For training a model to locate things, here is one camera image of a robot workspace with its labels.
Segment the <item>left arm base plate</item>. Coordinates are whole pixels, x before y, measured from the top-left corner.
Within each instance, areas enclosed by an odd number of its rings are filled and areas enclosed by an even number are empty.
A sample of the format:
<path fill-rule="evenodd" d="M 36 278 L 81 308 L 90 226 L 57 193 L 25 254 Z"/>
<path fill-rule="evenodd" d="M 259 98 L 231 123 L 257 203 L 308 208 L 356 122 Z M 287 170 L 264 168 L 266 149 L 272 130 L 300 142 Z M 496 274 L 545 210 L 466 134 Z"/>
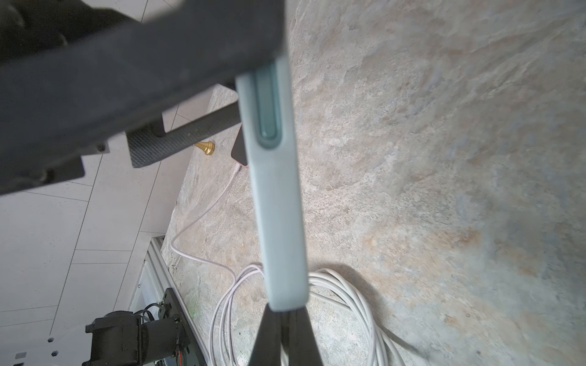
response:
<path fill-rule="evenodd" d="M 206 365 L 204 350 L 172 288 L 163 300 L 135 312 L 117 310 L 85 327 L 92 336 L 84 365 L 147 365 L 171 359 L 176 365 Z"/>

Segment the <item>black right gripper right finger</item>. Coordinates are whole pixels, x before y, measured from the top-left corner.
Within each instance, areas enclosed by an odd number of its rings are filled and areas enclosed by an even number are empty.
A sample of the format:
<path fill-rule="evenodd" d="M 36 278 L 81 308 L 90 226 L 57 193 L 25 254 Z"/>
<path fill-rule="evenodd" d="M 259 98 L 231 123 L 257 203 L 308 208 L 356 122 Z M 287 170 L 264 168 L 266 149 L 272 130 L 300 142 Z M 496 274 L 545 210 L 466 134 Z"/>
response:
<path fill-rule="evenodd" d="M 306 307 L 289 314 L 288 361 L 294 366 L 323 365 Z"/>

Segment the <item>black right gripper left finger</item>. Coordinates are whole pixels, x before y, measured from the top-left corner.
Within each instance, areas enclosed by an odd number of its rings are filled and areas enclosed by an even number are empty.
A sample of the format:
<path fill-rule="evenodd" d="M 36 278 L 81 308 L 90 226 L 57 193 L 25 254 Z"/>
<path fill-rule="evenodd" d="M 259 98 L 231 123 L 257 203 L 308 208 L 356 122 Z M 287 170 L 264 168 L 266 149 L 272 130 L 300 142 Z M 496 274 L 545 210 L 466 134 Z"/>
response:
<path fill-rule="evenodd" d="M 280 313 L 265 306 L 256 335 L 249 366 L 281 366 L 282 324 Z"/>

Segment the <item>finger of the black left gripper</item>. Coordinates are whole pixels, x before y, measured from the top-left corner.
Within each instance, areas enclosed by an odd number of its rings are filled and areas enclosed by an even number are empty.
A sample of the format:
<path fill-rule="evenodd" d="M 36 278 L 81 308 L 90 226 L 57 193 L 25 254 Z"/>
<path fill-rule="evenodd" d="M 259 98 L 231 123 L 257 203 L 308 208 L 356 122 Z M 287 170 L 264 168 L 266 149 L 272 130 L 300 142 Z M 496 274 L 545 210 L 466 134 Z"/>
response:
<path fill-rule="evenodd" d="M 273 60 L 282 1 L 186 1 L 140 23 L 82 1 L 1 4 L 1 192 L 81 178 L 106 153 L 213 85 Z"/>
<path fill-rule="evenodd" d="M 163 117 L 160 117 L 141 128 L 126 132 L 132 166 L 150 166 L 240 122 L 237 102 L 169 132 L 165 131 Z"/>

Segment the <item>green case phone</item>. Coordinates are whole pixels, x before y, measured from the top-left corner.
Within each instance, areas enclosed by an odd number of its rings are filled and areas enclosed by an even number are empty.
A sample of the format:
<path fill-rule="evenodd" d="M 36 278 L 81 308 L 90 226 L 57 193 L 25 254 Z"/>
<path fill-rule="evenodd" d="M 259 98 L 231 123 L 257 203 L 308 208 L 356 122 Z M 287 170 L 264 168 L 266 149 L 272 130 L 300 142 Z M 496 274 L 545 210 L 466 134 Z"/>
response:
<path fill-rule="evenodd" d="M 236 79 L 269 306 L 308 302 L 308 260 L 288 53 Z"/>

